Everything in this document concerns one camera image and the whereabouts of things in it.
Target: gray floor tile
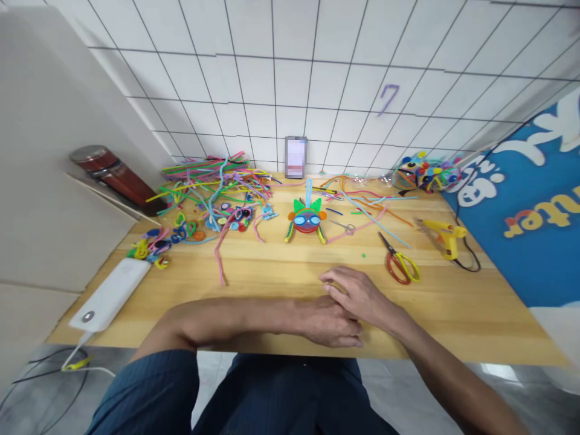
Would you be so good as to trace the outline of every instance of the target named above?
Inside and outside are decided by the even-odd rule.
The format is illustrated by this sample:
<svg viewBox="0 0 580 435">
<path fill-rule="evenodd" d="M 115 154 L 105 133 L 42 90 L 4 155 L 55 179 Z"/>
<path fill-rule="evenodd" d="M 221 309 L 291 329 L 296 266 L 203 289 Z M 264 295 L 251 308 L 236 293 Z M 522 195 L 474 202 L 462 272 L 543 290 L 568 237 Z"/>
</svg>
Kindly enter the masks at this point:
<svg viewBox="0 0 580 435">
<path fill-rule="evenodd" d="M 420 378 L 363 378 L 373 409 L 401 434 L 461 435 Z"/>
<path fill-rule="evenodd" d="M 45 356 L 62 346 L 42 346 L 34 357 Z M 88 348 L 93 366 L 118 373 L 134 349 Z M 28 375 L 60 368 L 68 352 L 55 356 Z M 200 389 L 192 413 L 197 422 L 201 411 L 225 378 L 235 353 L 199 352 Z M 460 434 L 455 423 L 431 396 L 409 360 L 360 359 L 363 384 L 373 409 L 401 434 Z M 496 389 L 520 415 L 533 435 L 578 435 L 580 397 L 553 387 L 541 369 L 528 366 L 468 364 L 479 377 Z M 30 366 L 25 366 L 21 377 Z M 0 433 L 37 435 L 49 427 L 71 403 L 84 374 L 55 373 L 20 384 L 0 411 Z M 107 374 L 90 372 L 79 398 L 49 435 L 79 435 L 88 428 L 92 414 L 112 382 Z"/>
</svg>

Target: small scissors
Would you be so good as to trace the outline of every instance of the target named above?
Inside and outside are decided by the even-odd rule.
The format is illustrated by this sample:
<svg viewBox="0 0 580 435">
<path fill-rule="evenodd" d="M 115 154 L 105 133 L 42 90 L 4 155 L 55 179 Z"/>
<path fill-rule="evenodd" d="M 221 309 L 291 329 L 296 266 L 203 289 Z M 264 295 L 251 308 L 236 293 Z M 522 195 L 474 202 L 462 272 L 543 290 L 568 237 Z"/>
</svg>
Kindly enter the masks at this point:
<svg viewBox="0 0 580 435">
<path fill-rule="evenodd" d="M 349 236 L 352 236 L 354 234 L 354 231 L 353 230 L 356 229 L 356 227 L 353 224 L 343 225 L 343 224 L 340 224 L 337 221 L 331 221 L 331 222 L 333 224 L 337 224 L 337 225 L 343 227 L 344 228 L 344 232 L 347 233 Z"/>
<path fill-rule="evenodd" d="M 387 260 L 385 264 L 391 276 L 395 278 L 395 280 L 397 280 L 399 283 L 404 285 L 409 285 L 411 281 L 414 282 L 421 281 L 421 274 L 419 272 L 419 268 L 417 267 L 417 265 L 405 254 L 401 254 L 395 251 L 395 248 L 393 248 L 391 244 L 387 242 L 387 239 L 385 239 L 385 237 L 381 233 L 379 233 L 379 236 L 381 237 L 383 243 L 388 249 Z M 392 263 L 395 263 L 397 269 L 403 273 L 405 277 L 404 281 L 395 274 Z M 413 274 L 411 274 L 409 268 L 407 267 L 407 264 L 405 263 L 411 266 L 411 268 L 413 269 Z"/>
</svg>

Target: yellow glue gun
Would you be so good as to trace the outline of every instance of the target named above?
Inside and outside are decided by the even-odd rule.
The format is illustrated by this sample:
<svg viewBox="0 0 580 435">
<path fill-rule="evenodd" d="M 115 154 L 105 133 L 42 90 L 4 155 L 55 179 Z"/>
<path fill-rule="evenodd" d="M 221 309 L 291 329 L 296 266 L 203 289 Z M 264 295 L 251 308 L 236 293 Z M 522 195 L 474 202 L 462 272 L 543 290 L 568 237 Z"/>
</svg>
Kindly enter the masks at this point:
<svg viewBox="0 0 580 435">
<path fill-rule="evenodd" d="M 426 227 L 436 231 L 439 234 L 438 241 L 445 244 L 443 258 L 445 260 L 455 260 L 457 258 L 457 238 L 463 238 L 467 235 L 467 230 L 463 227 L 446 224 L 445 222 L 431 221 L 429 219 L 417 219 Z"/>
</svg>

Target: smartphone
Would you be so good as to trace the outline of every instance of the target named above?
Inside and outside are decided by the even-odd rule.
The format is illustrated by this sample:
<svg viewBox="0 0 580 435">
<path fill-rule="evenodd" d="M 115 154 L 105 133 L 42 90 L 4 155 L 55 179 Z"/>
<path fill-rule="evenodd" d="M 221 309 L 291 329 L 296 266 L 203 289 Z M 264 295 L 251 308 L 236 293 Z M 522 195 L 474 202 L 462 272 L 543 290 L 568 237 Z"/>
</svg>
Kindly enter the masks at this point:
<svg viewBox="0 0 580 435">
<path fill-rule="evenodd" d="M 305 137 L 286 136 L 286 178 L 304 178 L 307 142 Z"/>
</svg>

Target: white power bank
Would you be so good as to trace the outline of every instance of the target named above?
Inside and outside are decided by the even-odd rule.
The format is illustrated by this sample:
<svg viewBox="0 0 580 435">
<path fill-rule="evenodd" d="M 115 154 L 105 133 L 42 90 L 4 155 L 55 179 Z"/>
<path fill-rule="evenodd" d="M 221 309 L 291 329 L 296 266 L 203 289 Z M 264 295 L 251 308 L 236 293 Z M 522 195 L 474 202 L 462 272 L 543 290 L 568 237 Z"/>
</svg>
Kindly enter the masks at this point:
<svg viewBox="0 0 580 435">
<path fill-rule="evenodd" d="M 150 268 L 147 261 L 121 260 L 68 324 L 88 332 L 107 329 Z"/>
</svg>

